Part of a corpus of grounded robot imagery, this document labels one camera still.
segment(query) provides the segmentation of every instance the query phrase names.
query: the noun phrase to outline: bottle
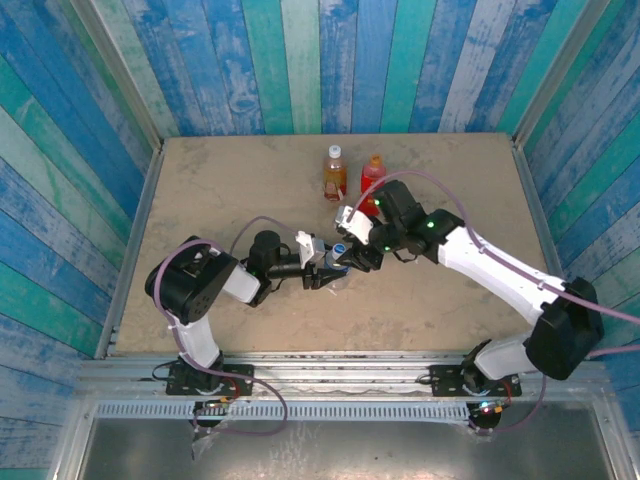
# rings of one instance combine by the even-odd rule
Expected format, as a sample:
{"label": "bottle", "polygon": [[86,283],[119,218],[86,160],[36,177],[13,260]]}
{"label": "bottle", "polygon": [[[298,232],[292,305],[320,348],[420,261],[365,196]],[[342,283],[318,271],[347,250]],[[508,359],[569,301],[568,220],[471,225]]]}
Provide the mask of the bottle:
{"label": "bottle", "polygon": [[[369,163],[362,167],[362,176],[360,177],[360,193],[364,193],[367,189],[381,177],[387,174],[387,167],[382,163],[382,157],[380,155],[371,155]],[[380,188],[384,183],[381,183],[376,187],[376,190]],[[378,207],[373,202],[373,196],[367,195],[364,202],[360,204],[358,208],[365,215],[376,216],[380,213]]]}
{"label": "bottle", "polygon": [[346,251],[347,247],[345,247],[342,243],[336,243],[331,251],[327,252],[327,254],[324,256],[324,268],[346,272],[346,275],[344,277],[340,277],[327,285],[333,291],[343,290],[347,288],[347,285],[349,283],[349,267],[340,265],[338,263],[338,258],[340,258],[340,256]]}
{"label": "bottle", "polygon": [[339,202],[347,195],[347,165],[338,145],[329,147],[329,156],[324,161],[324,198]]}

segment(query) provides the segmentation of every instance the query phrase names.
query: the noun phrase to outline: table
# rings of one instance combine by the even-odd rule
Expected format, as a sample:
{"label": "table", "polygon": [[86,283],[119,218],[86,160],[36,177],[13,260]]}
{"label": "table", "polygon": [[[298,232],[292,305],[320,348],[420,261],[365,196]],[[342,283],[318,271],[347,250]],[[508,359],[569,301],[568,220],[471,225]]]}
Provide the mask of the table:
{"label": "table", "polygon": [[[338,144],[349,168],[347,203],[359,196],[360,171],[373,153],[389,172],[422,169],[468,207],[478,232],[544,270],[540,244],[504,134],[296,135],[167,140],[116,345],[117,352],[176,352],[166,320],[144,293],[149,272],[190,235],[229,248],[242,226],[269,215],[339,241],[336,205],[322,196],[322,162]],[[422,178],[402,179],[425,211],[455,207]],[[246,256],[254,225],[239,242]],[[291,246],[293,238],[279,231]],[[350,274],[347,289],[304,291],[287,280],[258,308],[225,295],[210,311],[225,351],[465,350],[488,338],[526,331],[514,310],[474,281],[421,258],[385,257],[378,272]]]}

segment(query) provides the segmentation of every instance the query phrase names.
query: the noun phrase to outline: blue wooden wall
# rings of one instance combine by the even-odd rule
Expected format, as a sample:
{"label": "blue wooden wall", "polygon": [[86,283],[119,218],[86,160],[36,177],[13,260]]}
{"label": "blue wooden wall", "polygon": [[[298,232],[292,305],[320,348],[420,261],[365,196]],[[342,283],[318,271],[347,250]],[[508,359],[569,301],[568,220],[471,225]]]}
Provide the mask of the blue wooden wall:
{"label": "blue wooden wall", "polygon": [[513,133],[587,0],[93,0],[163,138]]}
{"label": "blue wooden wall", "polygon": [[[611,0],[525,145],[560,262],[640,316],[640,2]],[[606,318],[602,346],[638,343]],[[640,431],[640,354],[607,358]]]}
{"label": "blue wooden wall", "polygon": [[0,478],[42,479],[151,148],[69,0],[0,2]]}

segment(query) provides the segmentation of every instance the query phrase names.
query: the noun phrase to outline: white bottle cap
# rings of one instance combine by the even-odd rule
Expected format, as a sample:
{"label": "white bottle cap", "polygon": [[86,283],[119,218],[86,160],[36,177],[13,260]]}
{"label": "white bottle cap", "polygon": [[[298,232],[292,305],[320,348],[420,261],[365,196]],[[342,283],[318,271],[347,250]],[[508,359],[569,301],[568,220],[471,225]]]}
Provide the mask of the white bottle cap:
{"label": "white bottle cap", "polygon": [[340,158],[340,154],[342,153],[342,149],[339,145],[331,145],[329,147],[329,156],[331,158]]}

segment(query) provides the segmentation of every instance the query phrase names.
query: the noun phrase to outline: metal floor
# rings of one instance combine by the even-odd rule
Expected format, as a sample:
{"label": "metal floor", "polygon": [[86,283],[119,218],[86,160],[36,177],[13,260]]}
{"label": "metal floor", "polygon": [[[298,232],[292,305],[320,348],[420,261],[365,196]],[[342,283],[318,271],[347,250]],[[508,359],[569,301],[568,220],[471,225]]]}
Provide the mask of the metal floor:
{"label": "metal floor", "polygon": [[[526,415],[514,405],[504,424]],[[266,422],[243,422],[247,430]],[[97,419],[80,478],[181,480],[462,480],[613,478],[585,404],[545,406],[527,428],[478,438],[418,422],[291,422],[275,437],[218,436],[191,459],[184,420]]]}

